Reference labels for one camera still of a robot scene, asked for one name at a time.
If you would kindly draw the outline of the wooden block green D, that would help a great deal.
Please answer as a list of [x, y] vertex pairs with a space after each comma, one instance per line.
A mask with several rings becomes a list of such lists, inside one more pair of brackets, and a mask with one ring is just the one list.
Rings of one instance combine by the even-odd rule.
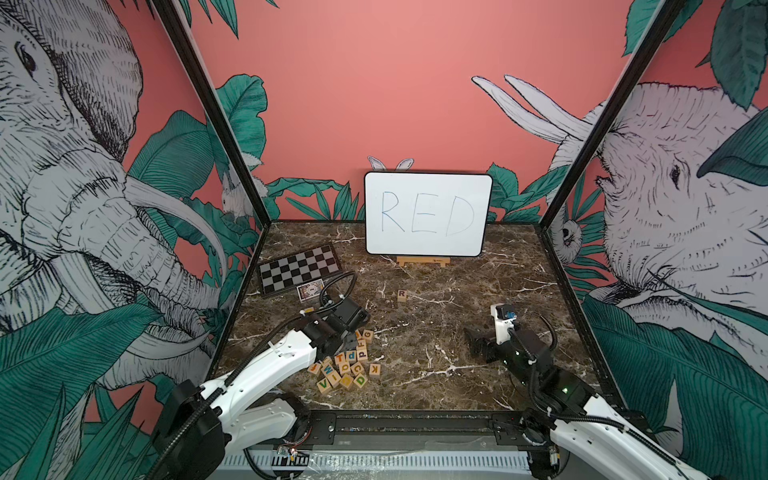
[[354, 378], [354, 384], [359, 388], [363, 388], [367, 383], [368, 383], [368, 378], [363, 374], [357, 375]]

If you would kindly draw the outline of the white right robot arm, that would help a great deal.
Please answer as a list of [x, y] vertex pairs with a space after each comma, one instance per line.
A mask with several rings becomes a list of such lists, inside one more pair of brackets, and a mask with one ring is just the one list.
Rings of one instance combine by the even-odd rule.
[[536, 332], [503, 326], [495, 333], [466, 327], [474, 356], [500, 362], [527, 390], [532, 406], [518, 421], [526, 441], [555, 446], [608, 479], [707, 479], [614, 409], [577, 375], [557, 366], [558, 337], [545, 343]]

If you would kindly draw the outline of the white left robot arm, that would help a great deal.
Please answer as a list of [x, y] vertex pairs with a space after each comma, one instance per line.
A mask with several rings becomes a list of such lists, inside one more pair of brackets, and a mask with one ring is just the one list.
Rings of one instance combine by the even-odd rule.
[[148, 479], [205, 479], [233, 450], [285, 436], [296, 420], [283, 399], [252, 405], [293, 374], [338, 353], [369, 313], [349, 298], [283, 321], [229, 373], [171, 391], [151, 435]]

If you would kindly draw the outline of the playing card deck box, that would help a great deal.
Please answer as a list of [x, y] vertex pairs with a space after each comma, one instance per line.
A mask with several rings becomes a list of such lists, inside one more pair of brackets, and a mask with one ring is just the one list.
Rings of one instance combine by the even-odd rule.
[[317, 298], [324, 288], [324, 281], [322, 279], [316, 279], [299, 285], [296, 290], [301, 302], [306, 302], [311, 299]]

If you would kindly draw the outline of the wooden block brown I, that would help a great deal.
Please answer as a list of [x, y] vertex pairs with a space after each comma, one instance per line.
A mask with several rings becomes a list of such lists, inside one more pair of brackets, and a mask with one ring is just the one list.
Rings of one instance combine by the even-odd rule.
[[327, 374], [326, 378], [329, 380], [332, 387], [336, 387], [341, 381], [341, 376], [335, 370], [332, 370]]

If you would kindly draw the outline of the wooden block green V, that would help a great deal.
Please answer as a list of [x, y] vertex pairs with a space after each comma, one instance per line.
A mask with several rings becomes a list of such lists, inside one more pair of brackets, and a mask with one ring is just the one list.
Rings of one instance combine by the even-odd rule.
[[322, 395], [325, 395], [328, 392], [333, 390], [333, 386], [331, 385], [331, 382], [327, 378], [324, 378], [318, 381], [316, 386]]

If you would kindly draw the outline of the black white chessboard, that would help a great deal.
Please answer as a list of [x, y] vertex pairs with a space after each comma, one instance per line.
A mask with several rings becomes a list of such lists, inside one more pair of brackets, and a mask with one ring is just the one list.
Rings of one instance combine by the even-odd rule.
[[339, 274], [342, 265], [331, 244], [267, 260], [257, 266], [260, 293], [272, 296]]

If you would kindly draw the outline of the wooden easel stand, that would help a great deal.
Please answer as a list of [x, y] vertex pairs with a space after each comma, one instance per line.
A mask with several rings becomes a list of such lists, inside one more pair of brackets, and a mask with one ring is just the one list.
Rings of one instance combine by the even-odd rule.
[[407, 264], [436, 264], [443, 268], [449, 265], [451, 260], [448, 257], [435, 256], [398, 256], [396, 262], [400, 266]]

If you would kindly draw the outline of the white dry-erase board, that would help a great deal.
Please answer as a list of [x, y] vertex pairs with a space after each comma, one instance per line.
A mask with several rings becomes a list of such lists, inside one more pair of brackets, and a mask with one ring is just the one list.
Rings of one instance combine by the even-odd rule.
[[477, 257], [493, 180], [488, 174], [383, 172], [364, 176], [366, 252]]

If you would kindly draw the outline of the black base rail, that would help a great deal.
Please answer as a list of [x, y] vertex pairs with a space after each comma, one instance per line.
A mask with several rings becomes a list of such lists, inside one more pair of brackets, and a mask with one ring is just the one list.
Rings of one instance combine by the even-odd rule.
[[337, 445], [345, 437], [449, 440], [488, 437], [496, 446], [521, 450], [549, 443], [545, 420], [529, 411], [309, 410], [283, 440], [307, 448]]

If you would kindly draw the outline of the black enclosure frame post left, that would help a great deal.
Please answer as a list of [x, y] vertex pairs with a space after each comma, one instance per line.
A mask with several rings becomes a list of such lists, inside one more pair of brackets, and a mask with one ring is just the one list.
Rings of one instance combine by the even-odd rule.
[[253, 176], [246, 167], [242, 150], [225, 115], [197, 46], [192, 39], [187, 22], [181, 17], [183, 9], [175, 1], [153, 0], [151, 4], [194, 87], [228, 160], [241, 181], [249, 203], [254, 209], [256, 218], [263, 227], [269, 228], [272, 221], [253, 183]]

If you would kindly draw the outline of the black enclosure frame post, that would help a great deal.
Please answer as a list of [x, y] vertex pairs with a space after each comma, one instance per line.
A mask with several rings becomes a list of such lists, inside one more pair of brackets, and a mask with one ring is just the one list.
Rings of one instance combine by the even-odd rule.
[[181, 17], [183, 9], [175, 1], [153, 0], [151, 4], [194, 87], [228, 160], [241, 181], [249, 203], [254, 209], [256, 218], [263, 227], [269, 228], [272, 221], [253, 183], [253, 176], [246, 167], [242, 150], [225, 115], [197, 46], [192, 39], [187, 22]]
[[661, 1], [658, 4], [631, 59], [607, 99], [601, 115], [598, 117], [594, 127], [579, 150], [576, 159], [570, 166], [551, 205], [539, 221], [538, 226], [541, 229], [551, 227], [556, 215], [589, 166], [589, 163], [595, 157], [599, 145], [608, 134], [617, 116], [621, 113], [632, 90], [645, 73], [668, 31], [671, 29], [672, 24], [685, 5], [686, 1], [684, 0], [667, 0]]

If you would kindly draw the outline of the black enclosure frame post right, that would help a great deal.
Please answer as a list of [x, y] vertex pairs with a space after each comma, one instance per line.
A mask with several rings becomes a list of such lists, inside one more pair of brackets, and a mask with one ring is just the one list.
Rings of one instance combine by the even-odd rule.
[[658, 4], [631, 59], [607, 99], [601, 115], [598, 117], [594, 127], [579, 150], [576, 159], [570, 166], [551, 205], [539, 221], [538, 226], [541, 229], [551, 227], [556, 215], [589, 166], [589, 163], [595, 157], [599, 145], [608, 134], [617, 116], [621, 113], [632, 90], [645, 73], [668, 31], [671, 29], [672, 24], [685, 5], [686, 1], [684, 0], [667, 0], [661, 1]]

